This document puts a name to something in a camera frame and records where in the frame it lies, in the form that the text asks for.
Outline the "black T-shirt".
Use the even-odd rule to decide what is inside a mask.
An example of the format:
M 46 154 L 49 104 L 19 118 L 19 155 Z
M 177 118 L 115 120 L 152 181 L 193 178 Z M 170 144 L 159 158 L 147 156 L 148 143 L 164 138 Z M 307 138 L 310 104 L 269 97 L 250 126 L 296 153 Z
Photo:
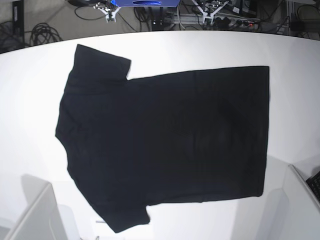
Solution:
M 130 67 L 78 45 L 55 131 L 70 177 L 115 233 L 148 224 L 147 206 L 263 194 L 268 66 L 129 80 Z

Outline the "blue box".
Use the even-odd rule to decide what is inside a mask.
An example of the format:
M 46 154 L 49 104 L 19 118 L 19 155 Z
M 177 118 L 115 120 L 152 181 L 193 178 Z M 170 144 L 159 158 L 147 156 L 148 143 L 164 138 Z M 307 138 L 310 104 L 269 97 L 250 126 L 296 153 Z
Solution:
M 176 7 L 180 0 L 111 0 L 117 7 Z

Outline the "white power strip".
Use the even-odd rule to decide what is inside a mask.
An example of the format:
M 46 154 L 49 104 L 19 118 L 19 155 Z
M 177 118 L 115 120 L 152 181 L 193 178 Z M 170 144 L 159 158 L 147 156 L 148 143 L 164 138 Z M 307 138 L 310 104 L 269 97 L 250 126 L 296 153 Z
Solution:
M 221 24 L 228 23 L 228 26 L 236 26 L 238 23 L 238 26 L 246 26 L 253 25 L 255 23 L 260 22 L 261 20 L 259 18 L 247 18 L 247 17 L 241 17 L 236 16 L 233 14 L 216 14 L 213 17 L 204 17 L 202 15 L 197 14 L 191 14 L 191 13 L 182 13 L 180 16 L 177 14 L 174 14 L 173 16 L 169 17 L 169 20 L 173 24 L 182 24 L 183 26 L 191 26 L 191 25 L 199 25 L 201 27 L 207 27 L 207 26 L 218 26 Z

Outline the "black left speaker box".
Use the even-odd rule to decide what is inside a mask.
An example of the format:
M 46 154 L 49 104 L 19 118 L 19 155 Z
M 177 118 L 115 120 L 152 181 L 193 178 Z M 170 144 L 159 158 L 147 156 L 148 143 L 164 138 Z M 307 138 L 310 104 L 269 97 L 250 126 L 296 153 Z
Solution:
M 12 27 L 13 33 L 22 36 L 25 32 L 24 25 L 24 0 L 12 2 Z

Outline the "black keyboard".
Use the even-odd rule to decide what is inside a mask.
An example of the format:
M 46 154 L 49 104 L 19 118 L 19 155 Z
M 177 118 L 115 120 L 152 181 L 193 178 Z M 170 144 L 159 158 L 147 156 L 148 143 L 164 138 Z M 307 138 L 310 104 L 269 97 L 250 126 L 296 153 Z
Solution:
M 306 180 L 306 183 L 315 195 L 315 197 L 320 201 L 320 172 L 308 178 Z

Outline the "white left partition panel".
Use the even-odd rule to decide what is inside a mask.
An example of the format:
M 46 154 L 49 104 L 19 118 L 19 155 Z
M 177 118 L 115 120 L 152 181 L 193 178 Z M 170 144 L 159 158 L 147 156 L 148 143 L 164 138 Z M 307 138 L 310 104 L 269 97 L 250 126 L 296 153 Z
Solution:
M 45 182 L 36 192 L 5 240 L 67 240 L 52 184 Z

